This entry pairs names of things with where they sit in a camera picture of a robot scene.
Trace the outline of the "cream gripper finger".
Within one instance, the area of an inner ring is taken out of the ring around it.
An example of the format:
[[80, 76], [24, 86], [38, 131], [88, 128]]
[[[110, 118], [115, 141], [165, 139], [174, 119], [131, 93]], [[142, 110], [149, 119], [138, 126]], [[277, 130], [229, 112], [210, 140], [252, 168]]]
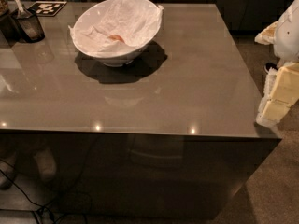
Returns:
[[288, 67], [280, 67], [277, 71], [270, 69], [265, 79], [256, 122], [264, 127], [277, 125], [298, 100], [299, 72]]

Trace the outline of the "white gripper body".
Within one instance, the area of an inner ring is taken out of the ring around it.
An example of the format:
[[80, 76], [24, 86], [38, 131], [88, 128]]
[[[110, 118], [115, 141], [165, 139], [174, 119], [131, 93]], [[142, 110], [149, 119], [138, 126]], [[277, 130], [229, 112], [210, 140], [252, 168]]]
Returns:
[[299, 97], [298, 63], [285, 63], [267, 73], [264, 94], [268, 97]]

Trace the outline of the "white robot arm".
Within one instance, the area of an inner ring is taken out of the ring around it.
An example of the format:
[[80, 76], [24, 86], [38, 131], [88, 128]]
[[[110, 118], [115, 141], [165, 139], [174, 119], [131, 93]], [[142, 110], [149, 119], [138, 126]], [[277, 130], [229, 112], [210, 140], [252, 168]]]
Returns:
[[278, 70], [269, 69], [256, 117], [259, 125], [273, 127], [299, 100], [299, 0], [294, 0], [254, 41], [272, 44], [280, 62]]

